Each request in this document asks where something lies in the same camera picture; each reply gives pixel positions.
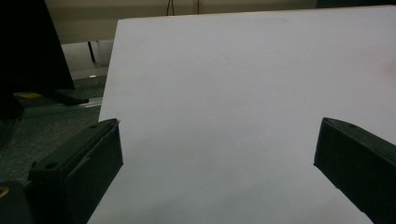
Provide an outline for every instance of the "table surface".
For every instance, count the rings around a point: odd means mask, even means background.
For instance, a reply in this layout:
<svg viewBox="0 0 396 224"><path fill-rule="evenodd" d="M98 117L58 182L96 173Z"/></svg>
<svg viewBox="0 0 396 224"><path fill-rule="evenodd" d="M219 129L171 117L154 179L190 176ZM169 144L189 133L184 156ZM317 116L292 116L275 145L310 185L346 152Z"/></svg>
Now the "table surface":
<svg viewBox="0 0 396 224"><path fill-rule="evenodd" d="M119 21L90 223L371 223L313 166L323 117L396 143L396 7Z"/></svg>

